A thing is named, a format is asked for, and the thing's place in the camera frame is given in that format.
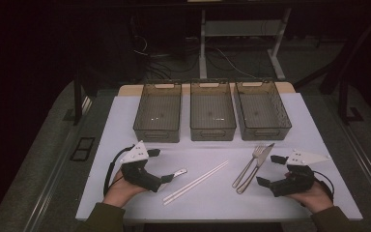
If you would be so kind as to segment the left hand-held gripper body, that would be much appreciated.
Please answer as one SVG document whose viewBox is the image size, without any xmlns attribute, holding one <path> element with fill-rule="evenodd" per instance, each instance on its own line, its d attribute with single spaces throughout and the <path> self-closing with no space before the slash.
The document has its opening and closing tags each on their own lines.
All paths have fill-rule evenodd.
<svg viewBox="0 0 371 232">
<path fill-rule="evenodd" d="M 128 153 L 121 158 L 121 171 L 124 179 L 131 184 L 152 192 L 157 192 L 161 186 L 161 180 L 145 169 L 148 159 L 153 158 L 149 157 L 147 150 L 143 141 L 139 141 L 134 145 Z"/>
</svg>

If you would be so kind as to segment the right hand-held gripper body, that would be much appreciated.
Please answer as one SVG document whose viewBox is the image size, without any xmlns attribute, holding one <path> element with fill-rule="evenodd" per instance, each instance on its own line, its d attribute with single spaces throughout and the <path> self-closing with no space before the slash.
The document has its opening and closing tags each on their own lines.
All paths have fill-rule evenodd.
<svg viewBox="0 0 371 232">
<path fill-rule="evenodd" d="M 283 164 L 288 168 L 285 178 L 271 182 L 269 186 L 275 197 L 309 190 L 314 181 L 318 182 L 318 179 L 315 177 L 316 171 L 311 169 L 310 164 L 330 160 L 330 156 L 300 150 L 294 150 L 287 158 L 287 162 Z"/>
</svg>

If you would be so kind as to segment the translucent grey plastic bin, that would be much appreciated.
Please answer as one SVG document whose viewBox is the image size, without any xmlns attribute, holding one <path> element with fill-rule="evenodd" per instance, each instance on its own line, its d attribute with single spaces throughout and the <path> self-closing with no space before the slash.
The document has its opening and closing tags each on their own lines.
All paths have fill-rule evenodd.
<svg viewBox="0 0 371 232">
<path fill-rule="evenodd" d="M 273 81 L 237 82 L 234 99 L 242 140 L 283 140 L 291 129 Z"/>
<path fill-rule="evenodd" d="M 192 141 L 232 141 L 237 123 L 227 79 L 198 79 L 190 83 Z"/>
<path fill-rule="evenodd" d="M 182 84 L 174 80 L 143 85 L 133 130 L 138 140 L 178 143 L 182 111 Z"/>
</svg>

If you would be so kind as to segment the person's left hand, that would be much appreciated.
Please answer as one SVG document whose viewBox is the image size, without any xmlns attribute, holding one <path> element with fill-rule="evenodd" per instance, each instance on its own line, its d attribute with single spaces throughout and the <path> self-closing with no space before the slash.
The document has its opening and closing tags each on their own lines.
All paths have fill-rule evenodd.
<svg viewBox="0 0 371 232">
<path fill-rule="evenodd" d="M 104 196 L 102 203 L 114 207 L 123 208 L 136 194 L 145 192 L 144 188 L 133 185 L 124 179 L 119 170 L 113 180 L 113 184 Z"/>
</svg>

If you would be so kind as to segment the person's right hand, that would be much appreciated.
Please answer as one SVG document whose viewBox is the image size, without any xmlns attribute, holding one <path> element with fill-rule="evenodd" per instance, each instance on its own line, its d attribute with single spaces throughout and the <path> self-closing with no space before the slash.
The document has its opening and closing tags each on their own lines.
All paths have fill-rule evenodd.
<svg viewBox="0 0 371 232">
<path fill-rule="evenodd" d="M 289 194 L 288 197 L 298 201 L 312 214 L 322 212 L 323 210 L 329 209 L 333 206 L 333 202 L 328 197 L 324 187 L 316 181 L 313 182 L 313 185 L 309 190 Z"/>
</svg>

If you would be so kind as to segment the silver fork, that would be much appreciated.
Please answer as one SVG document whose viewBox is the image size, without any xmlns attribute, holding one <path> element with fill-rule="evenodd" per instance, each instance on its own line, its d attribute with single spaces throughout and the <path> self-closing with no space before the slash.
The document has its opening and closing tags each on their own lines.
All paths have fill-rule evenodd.
<svg viewBox="0 0 371 232">
<path fill-rule="evenodd" d="M 238 194 L 242 194 L 246 190 L 246 188 L 248 187 L 248 185 L 253 180 L 256 172 L 259 170 L 259 168 L 261 167 L 261 165 L 264 163 L 264 161 L 266 159 L 265 158 L 265 150 L 266 149 L 267 149 L 267 146 L 265 144 L 260 144 L 260 145 L 258 145 L 258 146 L 255 147 L 255 149 L 254 149 L 254 151 L 252 153 L 251 160 L 247 163 L 247 165 L 245 166 L 245 168 L 242 170 L 242 172 L 239 174 L 239 176 L 237 177 L 237 179 L 232 184 L 232 187 L 237 190 L 237 193 Z M 246 178 L 246 180 L 243 183 L 241 183 L 241 180 L 243 179 L 243 177 L 247 173 L 249 167 L 251 166 L 251 164 L 254 161 L 256 161 L 256 165 L 255 165 L 254 169 L 249 174 L 249 176 Z"/>
</svg>

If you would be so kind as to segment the black metal stand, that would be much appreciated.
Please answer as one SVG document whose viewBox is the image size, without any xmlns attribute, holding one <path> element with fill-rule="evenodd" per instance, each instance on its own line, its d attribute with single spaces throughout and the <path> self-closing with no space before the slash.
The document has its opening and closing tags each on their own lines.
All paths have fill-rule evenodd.
<svg viewBox="0 0 371 232">
<path fill-rule="evenodd" d="M 64 121 L 73 122 L 75 126 L 79 124 L 83 116 L 91 107 L 92 100 L 87 96 L 81 82 L 79 73 L 73 76 L 73 108 L 68 109 Z"/>
<path fill-rule="evenodd" d="M 339 83 L 338 114 L 345 125 L 349 125 L 351 122 L 361 122 L 363 120 L 361 114 L 355 107 L 348 106 L 348 94 L 349 82 L 343 79 Z"/>
</svg>

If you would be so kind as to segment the white metal desk frame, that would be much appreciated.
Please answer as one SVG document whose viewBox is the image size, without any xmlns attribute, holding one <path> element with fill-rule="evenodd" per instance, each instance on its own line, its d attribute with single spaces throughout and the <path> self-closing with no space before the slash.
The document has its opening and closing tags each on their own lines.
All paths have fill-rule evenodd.
<svg viewBox="0 0 371 232">
<path fill-rule="evenodd" d="M 274 37 L 273 47 L 267 50 L 271 66 L 279 80 L 285 79 L 285 74 L 278 61 L 277 54 L 281 46 L 285 29 L 288 25 L 292 9 L 284 10 L 280 19 L 254 20 L 207 20 L 206 11 L 201 11 L 199 74 L 207 78 L 206 38 L 213 37 Z"/>
</svg>

